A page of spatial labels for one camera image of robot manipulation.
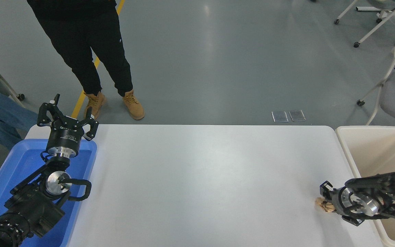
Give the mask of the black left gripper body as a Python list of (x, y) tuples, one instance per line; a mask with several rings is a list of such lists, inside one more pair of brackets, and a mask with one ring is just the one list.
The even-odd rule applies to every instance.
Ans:
[(51, 133), (46, 147), (48, 154), (78, 154), (83, 128), (76, 128), (76, 119), (56, 119), (51, 123)]

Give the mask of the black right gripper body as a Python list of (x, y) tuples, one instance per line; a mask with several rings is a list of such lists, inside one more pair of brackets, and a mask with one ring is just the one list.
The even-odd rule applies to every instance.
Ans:
[(333, 189), (330, 194), (331, 194), (331, 203), (334, 205), (334, 212), (340, 215), (347, 215), (344, 212), (344, 206), (342, 203), (342, 193), (346, 188), (340, 188), (340, 189)]

